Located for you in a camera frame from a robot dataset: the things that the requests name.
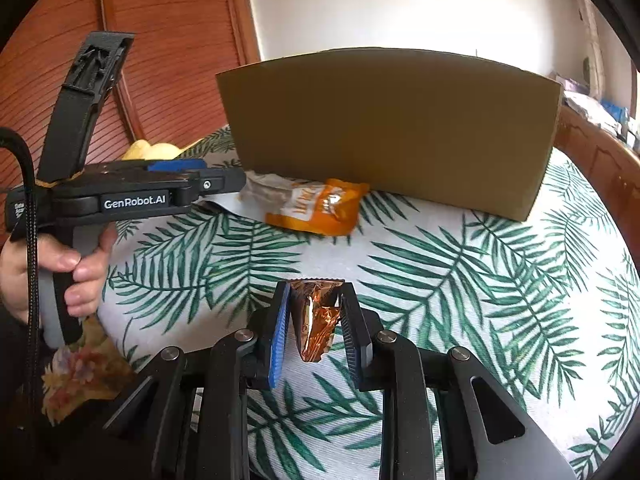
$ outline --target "orange snack bag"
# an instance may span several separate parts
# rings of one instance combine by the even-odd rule
[[[247,171],[246,185],[240,193],[213,195],[208,200],[232,213],[270,225],[346,236],[358,222],[360,199],[368,191],[368,184],[335,178],[320,184]]]

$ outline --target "yellow object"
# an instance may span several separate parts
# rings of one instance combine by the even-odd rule
[[[171,160],[188,150],[196,142],[200,142],[200,140],[192,142],[186,148],[178,148],[168,142],[149,144],[146,140],[137,140],[129,146],[129,149],[122,156],[122,160]]]

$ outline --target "table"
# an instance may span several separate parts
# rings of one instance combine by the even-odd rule
[[[185,155],[238,165],[228,127]],[[120,222],[98,315],[139,368],[167,345],[212,346],[266,306],[278,280],[300,276],[353,282],[363,306],[418,346],[467,346],[579,477],[638,403],[638,274],[597,194],[557,150],[523,223],[383,192],[363,200],[343,238],[206,206]],[[292,341],[285,359],[278,388],[249,400],[252,467],[267,478],[377,478],[382,398],[351,386],[340,336],[318,364]]]

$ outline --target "finger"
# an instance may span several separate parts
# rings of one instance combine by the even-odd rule
[[[95,311],[98,310],[98,300],[89,301],[88,303],[83,303],[76,306],[69,306],[66,308],[66,311],[70,316],[73,317],[84,317],[90,316],[91,314],[95,314]]]
[[[105,227],[98,239],[98,246],[92,254],[80,260],[78,266],[74,269],[75,282],[87,282],[89,280],[104,279],[109,265],[109,257],[111,249],[118,237],[116,226],[110,223]]]
[[[38,236],[38,266],[52,272],[71,272],[80,261],[80,253],[61,244],[51,235]]]
[[[118,238],[118,231],[116,230],[116,224],[111,222],[107,227],[104,228],[104,231],[100,234],[100,238],[98,239],[98,246],[106,253],[111,254],[111,250],[113,249],[114,243],[116,243],[116,238]]]
[[[102,292],[102,280],[76,283],[65,291],[66,306],[78,306],[100,298]]]
[[[85,256],[74,269],[75,282],[103,280],[107,274],[110,254],[97,248],[93,253]]]
[[[61,244],[53,236],[38,236],[38,266],[53,272],[71,272],[80,261],[80,253]],[[27,249],[24,241],[7,242],[2,248],[3,268],[16,274],[27,270]]]

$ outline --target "candy wrapper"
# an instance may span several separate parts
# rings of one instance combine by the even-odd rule
[[[344,280],[290,280],[289,309],[296,343],[304,362],[317,363],[334,342],[340,319],[336,306]]]
[[[368,184],[334,178],[324,184],[246,172],[240,193],[207,197],[231,213],[259,222],[327,236],[346,236],[358,222]]]

